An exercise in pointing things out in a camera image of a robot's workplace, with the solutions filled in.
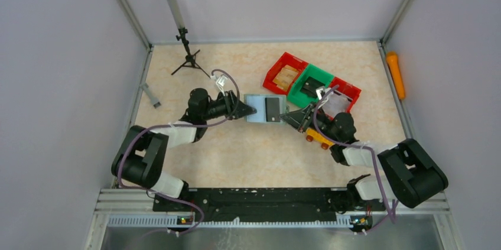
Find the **green card holder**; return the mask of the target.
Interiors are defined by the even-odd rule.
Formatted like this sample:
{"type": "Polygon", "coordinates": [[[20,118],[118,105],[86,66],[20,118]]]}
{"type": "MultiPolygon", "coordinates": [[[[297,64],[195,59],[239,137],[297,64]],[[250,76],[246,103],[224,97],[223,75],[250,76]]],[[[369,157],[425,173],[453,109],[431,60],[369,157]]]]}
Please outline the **green card holder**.
{"type": "Polygon", "coordinates": [[[287,97],[277,94],[245,94],[244,103],[256,110],[245,117],[246,122],[255,124],[285,124],[280,115],[289,112],[287,97]]]}

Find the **black credit card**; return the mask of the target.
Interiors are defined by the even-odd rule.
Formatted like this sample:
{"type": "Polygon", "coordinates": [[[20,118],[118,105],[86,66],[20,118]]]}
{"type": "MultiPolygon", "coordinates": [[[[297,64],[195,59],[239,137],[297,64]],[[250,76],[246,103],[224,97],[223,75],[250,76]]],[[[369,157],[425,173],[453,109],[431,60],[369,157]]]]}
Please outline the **black credit card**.
{"type": "Polygon", "coordinates": [[[265,98],[265,119],[267,122],[280,122],[281,100],[278,97],[265,98]]]}

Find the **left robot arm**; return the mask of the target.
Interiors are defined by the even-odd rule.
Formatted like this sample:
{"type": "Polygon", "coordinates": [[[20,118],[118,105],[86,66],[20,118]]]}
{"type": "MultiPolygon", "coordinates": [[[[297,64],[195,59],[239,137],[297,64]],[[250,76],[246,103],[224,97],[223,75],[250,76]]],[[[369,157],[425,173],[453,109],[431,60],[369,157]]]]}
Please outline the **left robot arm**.
{"type": "Polygon", "coordinates": [[[209,120],[223,116],[231,121],[256,112],[231,90],[212,99],[206,89],[193,89],[179,121],[151,129],[139,125],[129,129],[113,160],[111,173],[119,180],[177,199],[186,183],[163,170],[167,149],[199,141],[209,120]]]}

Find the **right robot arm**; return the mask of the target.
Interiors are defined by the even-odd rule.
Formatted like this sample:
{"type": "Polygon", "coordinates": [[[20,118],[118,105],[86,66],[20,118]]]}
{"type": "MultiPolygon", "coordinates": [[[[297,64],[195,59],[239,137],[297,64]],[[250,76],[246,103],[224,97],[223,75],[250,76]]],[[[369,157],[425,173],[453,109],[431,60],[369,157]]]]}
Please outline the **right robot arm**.
{"type": "Polygon", "coordinates": [[[415,208],[449,186],[445,173],[417,140],[408,138],[387,146],[362,142],[355,137],[350,113],[330,116],[315,106],[311,103],[280,118],[298,132],[307,133],[309,141],[315,140],[313,134],[318,134],[335,162],[373,168],[373,175],[354,183],[362,200],[391,199],[415,208]]]}

